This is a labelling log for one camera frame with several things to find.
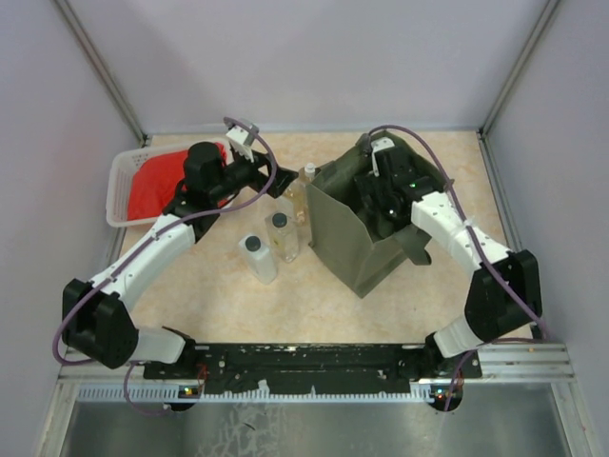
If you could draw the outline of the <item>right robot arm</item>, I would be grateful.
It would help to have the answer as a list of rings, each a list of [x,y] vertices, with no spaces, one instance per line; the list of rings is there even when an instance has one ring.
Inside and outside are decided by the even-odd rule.
[[[462,218],[444,182],[409,147],[384,137],[367,151],[371,169],[354,178],[363,213],[382,239],[414,234],[437,242],[470,279],[463,314],[431,334],[426,368],[447,376],[459,354],[495,341],[542,314],[539,266]]]

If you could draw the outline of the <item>green canvas bag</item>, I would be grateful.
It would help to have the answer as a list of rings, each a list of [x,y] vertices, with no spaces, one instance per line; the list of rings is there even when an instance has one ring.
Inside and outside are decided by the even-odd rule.
[[[412,149],[387,130],[370,135],[373,140],[386,136],[395,147]],[[443,191],[446,181],[414,150],[418,178],[411,185],[410,209],[364,209],[354,183],[364,169],[360,139],[317,171],[306,196],[314,252],[338,279],[365,297],[404,261],[430,265],[426,246],[431,237],[412,223],[412,206],[429,193]]]

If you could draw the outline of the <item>amber bottle white cap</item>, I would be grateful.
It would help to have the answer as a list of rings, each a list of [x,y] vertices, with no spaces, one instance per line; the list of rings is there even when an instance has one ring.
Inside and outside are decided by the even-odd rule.
[[[317,168],[313,163],[307,163],[299,171],[299,178],[305,184],[311,183],[317,174]]]
[[[305,189],[299,183],[290,184],[277,200],[277,208],[291,218],[295,224],[305,223]]]

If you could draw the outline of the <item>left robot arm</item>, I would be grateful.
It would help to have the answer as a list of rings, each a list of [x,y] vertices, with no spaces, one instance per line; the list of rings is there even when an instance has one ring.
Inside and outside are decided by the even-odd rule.
[[[272,152],[238,152],[226,162],[214,142],[191,146],[184,177],[173,198],[147,234],[124,256],[88,281],[73,279],[63,290],[62,322],[53,337],[54,358],[67,365],[59,346],[80,351],[90,360],[115,369],[135,362],[157,362],[185,378],[198,366],[187,338],[168,328],[137,328],[130,311],[153,281],[177,257],[198,243],[221,214],[232,212],[231,198],[242,189],[280,197],[297,178],[280,167]]]

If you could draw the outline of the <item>clear bottle black cap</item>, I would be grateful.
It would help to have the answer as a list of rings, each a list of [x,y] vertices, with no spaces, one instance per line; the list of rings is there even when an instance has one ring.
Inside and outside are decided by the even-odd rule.
[[[299,255],[297,227],[285,213],[276,211],[265,218],[269,245],[278,258],[291,263]]]

